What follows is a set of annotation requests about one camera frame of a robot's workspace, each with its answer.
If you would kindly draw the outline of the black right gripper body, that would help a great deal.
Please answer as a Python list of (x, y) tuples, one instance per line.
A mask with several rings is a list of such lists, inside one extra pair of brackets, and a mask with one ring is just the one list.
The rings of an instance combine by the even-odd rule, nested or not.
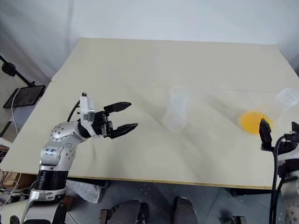
[(284, 134), (281, 136), (275, 143), (275, 146), (263, 147), (261, 146), (262, 151), (268, 151), (273, 154), (285, 154), (293, 151), (299, 143), (299, 134)]

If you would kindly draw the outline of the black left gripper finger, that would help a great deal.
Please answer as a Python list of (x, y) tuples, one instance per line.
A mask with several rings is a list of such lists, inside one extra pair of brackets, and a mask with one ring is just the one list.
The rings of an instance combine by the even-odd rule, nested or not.
[(138, 123), (125, 124), (116, 129), (109, 128), (109, 138), (115, 139), (133, 131), (138, 126)]
[(106, 114), (110, 114), (113, 112), (120, 112), (130, 107), (132, 104), (130, 102), (118, 102), (108, 106), (104, 106), (104, 111)]

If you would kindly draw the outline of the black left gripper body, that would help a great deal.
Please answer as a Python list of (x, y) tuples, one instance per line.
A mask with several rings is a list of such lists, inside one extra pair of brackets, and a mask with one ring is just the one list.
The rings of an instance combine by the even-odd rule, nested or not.
[(113, 124), (109, 121), (109, 113), (105, 111), (96, 112), (92, 128), (97, 135), (101, 135), (104, 138), (109, 137), (112, 139)]

